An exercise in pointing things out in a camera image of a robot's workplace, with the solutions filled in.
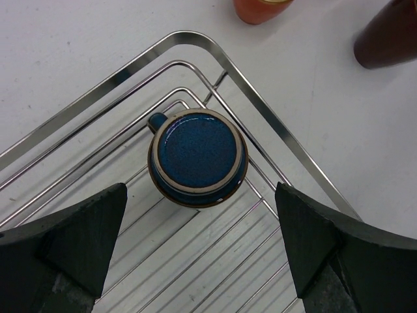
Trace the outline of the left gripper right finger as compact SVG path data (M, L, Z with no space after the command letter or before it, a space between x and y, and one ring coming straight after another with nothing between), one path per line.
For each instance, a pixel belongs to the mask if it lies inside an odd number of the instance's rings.
M370 226L278 183L297 297L306 312L415 312L416 240Z

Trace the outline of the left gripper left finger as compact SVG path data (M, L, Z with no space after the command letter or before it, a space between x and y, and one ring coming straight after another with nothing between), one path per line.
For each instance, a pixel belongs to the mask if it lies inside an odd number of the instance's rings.
M126 209L124 183L1 232L2 312L92 312Z

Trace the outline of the blue cup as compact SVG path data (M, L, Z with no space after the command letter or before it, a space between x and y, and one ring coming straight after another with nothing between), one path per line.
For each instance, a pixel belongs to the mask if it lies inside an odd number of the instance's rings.
M222 114L203 108L154 113L147 166L157 189L179 205L205 209L230 198L248 170L248 147Z

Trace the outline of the dark brown cup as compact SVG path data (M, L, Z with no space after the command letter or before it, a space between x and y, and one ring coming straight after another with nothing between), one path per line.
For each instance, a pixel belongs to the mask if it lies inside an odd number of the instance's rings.
M416 59L416 1L387 3L354 42L354 56L367 69Z

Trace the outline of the red orange cup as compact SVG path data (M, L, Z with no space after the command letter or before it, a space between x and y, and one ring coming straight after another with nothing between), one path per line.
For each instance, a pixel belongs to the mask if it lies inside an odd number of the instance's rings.
M233 0L237 16L245 23L259 25L265 23L286 10L293 0Z

